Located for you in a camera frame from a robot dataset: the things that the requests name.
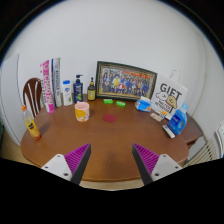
lotion bottle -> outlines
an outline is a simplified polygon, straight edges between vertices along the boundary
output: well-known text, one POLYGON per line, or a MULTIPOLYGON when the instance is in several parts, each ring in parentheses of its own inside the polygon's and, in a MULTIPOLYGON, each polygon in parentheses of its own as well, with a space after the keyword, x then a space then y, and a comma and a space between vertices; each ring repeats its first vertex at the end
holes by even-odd
POLYGON ((64 106, 73 104, 72 102, 72 86, 70 80, 63 81, 62 84, 64 106))
POLYGON ((83 83, 80 82, 80 76, 83 75, 76 75, 76 82, 73 84, 73 91, 74 91, 74 103, 82 102, 83 101, 83 93, 82 93, 82 87, 83 83))

gift bag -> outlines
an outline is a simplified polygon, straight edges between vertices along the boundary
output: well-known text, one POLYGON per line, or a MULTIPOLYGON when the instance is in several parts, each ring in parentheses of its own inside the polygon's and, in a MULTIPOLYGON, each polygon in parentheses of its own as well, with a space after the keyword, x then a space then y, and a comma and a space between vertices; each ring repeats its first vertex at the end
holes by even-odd
POLYGON ((169 78, 159 75, 151 99, 151 107, 160 113, 162 110, 167 112, 167 119, 171 119, 177 109, 184 103, 188 89, 180 84, 181 73, 179 72, 178 82, 172 80, 173 70, 169 78))

framed photo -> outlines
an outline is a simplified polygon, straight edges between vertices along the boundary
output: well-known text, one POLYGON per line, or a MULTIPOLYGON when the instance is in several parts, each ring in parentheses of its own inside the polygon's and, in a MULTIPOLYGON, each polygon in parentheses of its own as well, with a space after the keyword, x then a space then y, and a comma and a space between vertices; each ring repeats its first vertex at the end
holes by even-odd
POLYGON ((117 63, 97 62, 96 97, 137 101, 151 99, 157 73, 117 63))

yellow cup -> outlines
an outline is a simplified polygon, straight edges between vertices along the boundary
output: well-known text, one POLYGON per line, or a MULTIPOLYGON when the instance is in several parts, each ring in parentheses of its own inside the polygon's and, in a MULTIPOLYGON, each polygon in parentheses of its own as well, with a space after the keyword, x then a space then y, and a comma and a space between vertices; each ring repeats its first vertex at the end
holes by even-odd
POLYGON ((75 116, 78 121, 84 122, 89 120, 89 104, 78 102, 75 104, 75 116))

small bottle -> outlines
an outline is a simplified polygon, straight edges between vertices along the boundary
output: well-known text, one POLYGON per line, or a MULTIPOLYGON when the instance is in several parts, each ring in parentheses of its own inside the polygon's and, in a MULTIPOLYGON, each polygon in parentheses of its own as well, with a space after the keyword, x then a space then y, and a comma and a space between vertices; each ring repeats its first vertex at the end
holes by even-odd
POLYGON ((187 104, 183 104, 180 109, 176 110, 170 119, 168 126, 175 135, 179 135, 187 124, 187 104))
POLYGON ((93 77, 91 77, 90 85, 87 89, 88 100, 95 100, 96 98, 96 87, 94 86, 93 77))
POLYGON ((76 82, 73 84, 74 90, 74 103, 82 102, 83 101, 83 94, 82 94, 82 87, 83 83, 80 82, 80 76, 83 75, 76 75, 76 82))
POLYGON ((72 102, 72 86, 70 80, 63 81, 62 84, 64 106, 73 104, 72 102))
POLYGON ((36 126, 36 124, 34 123, 34 119, 32 114, 30 113, 29 110, 26 109, 26 105, 23 105, 21 107, 22 111, 23 111, 23 120, 25 122, 25 125, 27 126, 28 130, 30 131, 31 136, 37 140, 40 138, 40 132, 36 126))

